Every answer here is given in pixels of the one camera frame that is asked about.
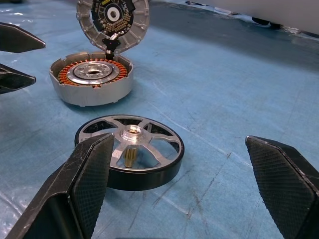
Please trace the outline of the black silver spoked rotor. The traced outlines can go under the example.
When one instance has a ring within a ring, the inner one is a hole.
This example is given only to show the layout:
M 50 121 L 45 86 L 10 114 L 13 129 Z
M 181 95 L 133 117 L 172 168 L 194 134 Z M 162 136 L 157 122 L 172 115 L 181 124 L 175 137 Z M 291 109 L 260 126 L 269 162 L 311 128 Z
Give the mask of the black silver spoked rotor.
M 74 144 L 107 133 L 119 145 L 114 148 L 107 186 L 124 191 L 143 191 L 160 187 L 171 181 L 179 172 L 185 147 L 181 137 L 167 125 L 154 119 L 135 115 L 108 115 L 85 122 L 76 131 Z M 174 159 L 164 157 L 152 144 L 153 140 L 167 142 L 176 152 Z M 143 148 L 157 161 L 150 168 L 128 168 L 117 165 L 129 148 Z

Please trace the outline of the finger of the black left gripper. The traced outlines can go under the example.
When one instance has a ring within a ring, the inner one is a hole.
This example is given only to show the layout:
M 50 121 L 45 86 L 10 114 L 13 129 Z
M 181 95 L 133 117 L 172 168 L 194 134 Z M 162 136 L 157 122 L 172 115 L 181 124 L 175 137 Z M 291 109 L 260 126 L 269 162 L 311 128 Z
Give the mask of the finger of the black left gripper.
M 19 26 L 0 22 L 0 51 L 22 53 L 43 49 L 46 43 Z
M 35 84 L 36 78 L 0 64 L 0 94 L 20 90 Z

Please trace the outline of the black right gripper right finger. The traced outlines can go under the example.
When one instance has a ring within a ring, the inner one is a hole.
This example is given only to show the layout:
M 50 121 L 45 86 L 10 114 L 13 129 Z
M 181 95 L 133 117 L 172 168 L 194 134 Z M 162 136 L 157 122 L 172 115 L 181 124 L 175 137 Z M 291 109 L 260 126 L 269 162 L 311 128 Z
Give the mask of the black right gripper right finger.
M 260 195 L 284 239 L 319 239 L 319 172 L 292 146 L 245 139 Z

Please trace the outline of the silver motor housing copper windings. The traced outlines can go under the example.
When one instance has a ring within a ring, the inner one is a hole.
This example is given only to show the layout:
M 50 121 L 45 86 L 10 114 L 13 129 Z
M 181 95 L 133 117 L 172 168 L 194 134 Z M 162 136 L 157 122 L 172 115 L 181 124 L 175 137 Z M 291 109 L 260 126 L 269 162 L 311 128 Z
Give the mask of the silver motor housing copper windings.
M 62 101 L 81 107 L 115 103 L 133 87 L 133 64 L 103 52 L 79 52 L 58 59 L 50 66 L 50 78 Z

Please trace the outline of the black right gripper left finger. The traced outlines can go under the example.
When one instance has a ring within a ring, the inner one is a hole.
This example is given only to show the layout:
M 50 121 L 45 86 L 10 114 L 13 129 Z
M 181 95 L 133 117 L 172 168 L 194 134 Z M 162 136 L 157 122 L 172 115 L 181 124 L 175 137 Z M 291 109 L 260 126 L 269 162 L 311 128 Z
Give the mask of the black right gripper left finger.
M 90 239 L 106 193 L 113 145 L 111 133 L 79 143 L 5 239 Z

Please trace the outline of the white backdrop cloth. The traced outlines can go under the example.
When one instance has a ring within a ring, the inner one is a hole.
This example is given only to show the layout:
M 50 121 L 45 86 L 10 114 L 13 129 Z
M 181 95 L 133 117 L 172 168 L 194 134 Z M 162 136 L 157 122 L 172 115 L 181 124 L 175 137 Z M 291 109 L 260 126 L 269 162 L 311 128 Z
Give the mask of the white backdrop cloth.
M 319 35 L 319 0 L 197 0 Z

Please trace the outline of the grey round metal disc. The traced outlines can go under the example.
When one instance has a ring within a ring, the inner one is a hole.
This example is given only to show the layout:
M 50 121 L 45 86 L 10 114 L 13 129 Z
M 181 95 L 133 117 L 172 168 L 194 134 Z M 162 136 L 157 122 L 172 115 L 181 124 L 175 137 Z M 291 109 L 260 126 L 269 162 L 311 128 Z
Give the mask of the grey round metal disc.
M 108 55 L 138 45 L 149 23 L 148 0 L 77 0 L 76 18 L 90 43 Z

